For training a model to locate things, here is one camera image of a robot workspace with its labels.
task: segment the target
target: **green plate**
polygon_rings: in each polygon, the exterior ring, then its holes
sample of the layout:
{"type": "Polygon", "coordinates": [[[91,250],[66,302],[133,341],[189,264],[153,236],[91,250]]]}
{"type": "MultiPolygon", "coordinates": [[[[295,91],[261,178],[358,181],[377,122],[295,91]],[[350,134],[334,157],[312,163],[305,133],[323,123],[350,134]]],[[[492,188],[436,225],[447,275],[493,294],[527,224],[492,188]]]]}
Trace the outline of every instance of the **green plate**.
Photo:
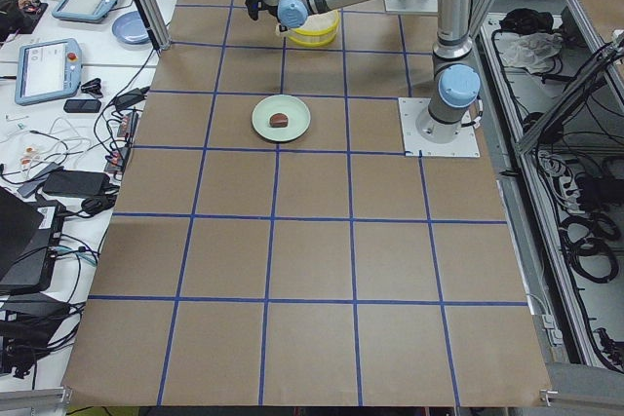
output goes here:
{"type": "Polygon", "coordinates": [[[256,132],[267,140],[291,141],[303,135],[310,126],[310,110],[298,97],[291,95],[273,95],[259,102],[252,113],[252,124],[256,132]],[[289,124],[286,127],[273,128],[269,120],[273,114],[286,114],[289,124]]]}

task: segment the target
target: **white mounting plate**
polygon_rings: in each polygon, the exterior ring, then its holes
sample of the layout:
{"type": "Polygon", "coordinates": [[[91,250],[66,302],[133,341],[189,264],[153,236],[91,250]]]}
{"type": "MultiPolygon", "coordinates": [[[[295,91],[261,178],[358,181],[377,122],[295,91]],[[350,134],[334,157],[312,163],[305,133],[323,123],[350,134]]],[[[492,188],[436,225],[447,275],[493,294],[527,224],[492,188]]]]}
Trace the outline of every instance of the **white mounting plate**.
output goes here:
{"type": "Polygon", "coordinates": [[[421,15],[438,14],[438,0],[383,0],[387,14],[421,15]]]}
{"type": "MultiPolygon", "coordinates": [[[[403,130],[403,146],[406,156],[445,157],[445,158],[479,158],[479,146],[472,127],[462,127],[457,138],[450,143],[440,144],[429,141],[416,129],[416,118],[429,105],[431,99],[426,97],[400,97],[399,112],[403,130]]],[[[466,112],[461,122],[471,121],[466,112]]]]}

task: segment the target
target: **yellow container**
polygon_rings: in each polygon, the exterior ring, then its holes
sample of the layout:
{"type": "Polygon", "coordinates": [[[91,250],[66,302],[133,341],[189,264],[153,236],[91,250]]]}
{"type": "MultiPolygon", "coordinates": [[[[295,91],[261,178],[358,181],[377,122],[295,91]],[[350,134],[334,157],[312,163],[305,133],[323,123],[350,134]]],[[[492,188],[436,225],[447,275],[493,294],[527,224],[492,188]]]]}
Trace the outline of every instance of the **yellow container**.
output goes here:
{"type": "Polygon", "coordinates": [[[322,48],[335,38],[340,24],[337,11],[312,15],[300,28],[291,29],[288,38],[305,48],[322,48]]]}

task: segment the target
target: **blue plate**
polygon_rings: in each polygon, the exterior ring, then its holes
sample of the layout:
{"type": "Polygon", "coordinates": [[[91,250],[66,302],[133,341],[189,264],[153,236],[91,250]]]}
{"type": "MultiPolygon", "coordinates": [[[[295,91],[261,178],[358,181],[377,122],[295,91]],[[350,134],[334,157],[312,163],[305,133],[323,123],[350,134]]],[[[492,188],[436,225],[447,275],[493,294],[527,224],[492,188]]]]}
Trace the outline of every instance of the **blue plate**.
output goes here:
{"type": "Polygon", "coordinates": [[[113,23],[113,34],[122,43],[143,44],[149,41],[147,30],[138,12],[129,12],[113,23]]]}

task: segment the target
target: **brown object on plate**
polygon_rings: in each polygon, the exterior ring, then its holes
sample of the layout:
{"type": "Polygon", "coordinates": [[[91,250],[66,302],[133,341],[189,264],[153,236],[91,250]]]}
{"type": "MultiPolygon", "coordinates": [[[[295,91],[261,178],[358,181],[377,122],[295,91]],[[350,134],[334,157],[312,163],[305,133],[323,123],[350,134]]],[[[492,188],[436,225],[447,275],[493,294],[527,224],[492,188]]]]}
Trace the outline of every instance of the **brown object on plate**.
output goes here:
{"type": "Polygon", "coordinates": [[[269,126],[271,126],[274,129],[280,128],[280,127],[287,127],[288,124],[289,124],[289,116],[281,112],[273,114],[271,118],[269,119],[269,126]]]}

